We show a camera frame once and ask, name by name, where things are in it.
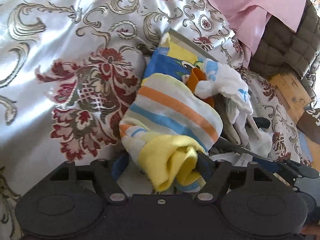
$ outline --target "yellow fabric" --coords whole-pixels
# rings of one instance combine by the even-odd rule
[[[183,47],[180,47],[172,41],[169,42],[169,51],[167,56],[187,61],[191,64],[194,64],[196,61],[198,61],[198,57],[195,54],[191,53]]]
[[[204,153],[204,149],[191,137],[160,135],[145,144],[138,164],[156,191],[168,189],[175,177],[178,183],[187,186],[201,177],[193,171],[197,163],[196,151]]]

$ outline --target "striped cloth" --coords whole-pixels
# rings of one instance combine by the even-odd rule
[[[176,178],[188,191],[200,175],[196,151],[207,152],[218,140],[222,121],[208,104],[177,79],[155,73],[146,78],[120,122],[122,143],[157,191]]]

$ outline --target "metal rivet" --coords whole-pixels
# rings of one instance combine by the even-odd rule
[[[158,204],[165,204],[165,203],[166,203],[166,201],[164,199],[159,199],[158,200]]]
[[[197,197],[199,200],[202,200],[202,201],[210,201],[213,199],[213,195],[207,192],[200,193]]]
[[[110,199],[112,201],[123,201],[123,200],[125,200],[125,195],[123,195],[122,193],[113,193],[110,196]]]

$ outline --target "pink cloth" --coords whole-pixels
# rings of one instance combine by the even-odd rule
[[[297,31],[306,0],[212,0],[254,54],[271,15]]]

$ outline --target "screw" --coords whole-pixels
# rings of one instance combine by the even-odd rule
[[[166,203],[166,201],[164,199],[159,199],[158,200],[158,204],[165,204],[165,203]]]
[[[109,198],[112,201],[123,201],[125,200],[125,195],[123,195],[122,193],[113,193]]]
[[[197,198],[202,201],[210,201],[213,199],[213,195],[207,192],[200,193]]]

